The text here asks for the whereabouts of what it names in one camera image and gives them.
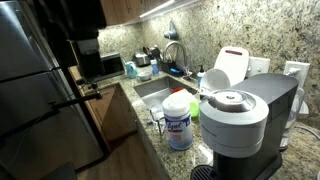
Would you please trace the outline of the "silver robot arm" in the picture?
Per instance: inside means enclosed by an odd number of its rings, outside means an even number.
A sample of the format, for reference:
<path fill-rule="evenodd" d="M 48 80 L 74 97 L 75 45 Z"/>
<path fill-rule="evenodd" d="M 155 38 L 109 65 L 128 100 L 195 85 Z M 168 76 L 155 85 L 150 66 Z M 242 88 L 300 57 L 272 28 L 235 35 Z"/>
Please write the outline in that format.
<path fill-rule="evenodd" d="M 32 0 L 41 30 L 61 68 L 77 65 L 82 76 L 104 72 L 99 30 L 106 27 L 100 0 Z"/>

